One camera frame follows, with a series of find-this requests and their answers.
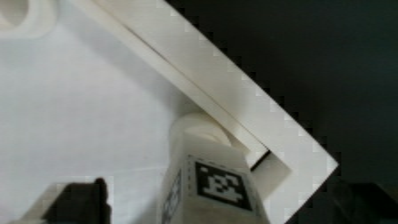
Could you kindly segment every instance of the white surface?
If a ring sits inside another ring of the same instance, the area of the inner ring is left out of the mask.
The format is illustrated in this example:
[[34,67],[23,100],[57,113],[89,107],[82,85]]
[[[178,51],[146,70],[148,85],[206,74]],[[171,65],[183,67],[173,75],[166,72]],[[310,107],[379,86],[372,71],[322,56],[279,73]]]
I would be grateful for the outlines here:
[[260,142],[272,150],[254,175],[270,223],[285,223],[338,163],[166,1],[96,2],[102,7],[93,0],[73,0],[242,143],[251,143],[247,148]]
[[[269,149],[267,149],[265,145],[262,144],[262,142],[258,141],[256,137],[253,136],[249,130],[242,126],[240,122],[237,121],[235,117],[231,116],[230,111],[222,108],[222,106],[221,106],[222,102],[219,99],[221,95],[226,96],[224,95],[226,93],[222,93],[224,89],[231,88],[230,92],[233,92],[233,94],[240,93],[240,90],[237,89],[238,86],[235,85],[237,80],[230,79],[230,76],[226,75],[226,73],[219,72],[219,71],[228,72],[228,65],[231,64],[231,61],[226,60],[226,58],[222,56],[217,60],[217,62],[221,62],[222,64],[219,64],[219,63],[210,64],[210,67],[217,70],[215,74],[212,73],[212,70],[210,71],[206,71],[206,70],[196,71],[196,75],[205,74],[205,72],[210,72],[208,76],[198,77],[199,79],[201,78],[205,79],[201,82],[201,85],[199,85],[199,83],[196,83],[198,80],[190,80],[190,78],[187,77],[187,74],[178,67],[180,64],[174,65],[171,63],[174,55],[160,54],[157,51],[159,45],[160,46],[171,45],[169,47],[166,47],[166,49],[171,50],[173,53],[176,53],[178,50],[183,53],[189,53],[187,55],[185,54],[178,55],[180,59],[182,59],[182,57],[190,58],[189,65],[190,66],[196,65],[192,69],[199,69],[201,66],[198,67],[198,65],[203,65],[201,60],[208,61],[206,57],[214,56],[212,50],[215,50],[219,52],[217,48],[214,47],[214,45],[210,43],[206,43],[205,46],[201,47],[198,45],[199,39],[189,38],[189,42],[187,42],[185,36],[180,35],[182,32],[185,32],[185,30],[183,30],[183,27],[178,26],[178,25],[185,25],[187,21],[178,16],[174,17],[174,19],[169,19],[171,18],[171,12],[169,12],[171,7],[162,1],[153,1],[153,0],[151,1],[144,0],[144,2],[143,1],[127,1],[127,2],[123,2],[127,4],[119,4],[121,3],[119,1],[109,2],[111,6],[114,6],[114,4],[116,4],[119,10],[114,9],[112,7],[111,7],[111,9],[102,8],[102,6],[96,4],[96,2],[93,0],[71,0],[71,2],[84,10],[87,16],[100,22],[100,24],[103,25],[109,32],[116,35],[118,39],[127,44],[127,47],[132,49],[132,51],[143,57],[148,64],[153,66],[153,68],[164,75],[166,79],[171,81],[171,83],[174,84],[174,86],[178,87],[182,92],[190,97],[196,104],[205,109],[206,113],[215,118],[222,127],[230,131],[231,135],[244,143],[244,146],[249,149],[247,150],[247,162],[249,162],[249,165],[253,166],[258,159],[262,158],[265,152],[269,151]],[[157,14],[153,14],[153,11],[151,11],[151,9],[159,8],[159,7],[160,7],[160,16]],[[159,32],[160,32],[159,38],[160,39],[153,39],[153,38],[148,38],[146,36],[137,35],[135,32],[141,31],[141,29],[135,30],[135,26],[127,27],[123,25],[123,23],[116,20],[116,18],[119,18],[127,14],[128,15],[137,14],[139,16],[143,16],[143,18],[141,17],[137,18],[135,22],[139,23],[139,26],[144,30],[146,29],[150,29],[151,31],[159,30]],[[192,30],[192,33],[187,33],[187,35],[190,37],[198,36],[198,38],[199,38],[199,32],[196,30]],[[173,43],[162,42],[162,37],[167,40],[173,39],[171,37],[174,37],[176,42],[173,42]],[[226,83],[222,83],[222,85],[217,86],[217,90],[221,93],[221,95],[217,95],[215,92],[208,92],[208,88],[203,88],[203,85],[208,85],[214,88],[215,84],[221,84],[222,81]],[[240,96],[233,95],[230,97],[235,100],[238,100],[233,103],[233,106],[237,107],[237,110],[240,110],[240,108],[246,108],[246,103],[244,103],[244,101],[240,101]]]
[[169,128],[196,107],[59,2],[52,33],[0,41],[0,223],[22,218],[52,184],[98,176],[111,187],[112,223],[153,223]]

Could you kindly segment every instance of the white cylindrical object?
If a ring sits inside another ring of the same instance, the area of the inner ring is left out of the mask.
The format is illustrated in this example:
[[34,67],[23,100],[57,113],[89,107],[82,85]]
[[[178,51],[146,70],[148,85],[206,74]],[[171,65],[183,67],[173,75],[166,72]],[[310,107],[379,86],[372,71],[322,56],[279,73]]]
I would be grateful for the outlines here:
[[0,0],[0,38],[36,38],[57,22],[55,0]]
[[267,224],[246,155],[208,115],[176,121],[171,147],[159,223]]

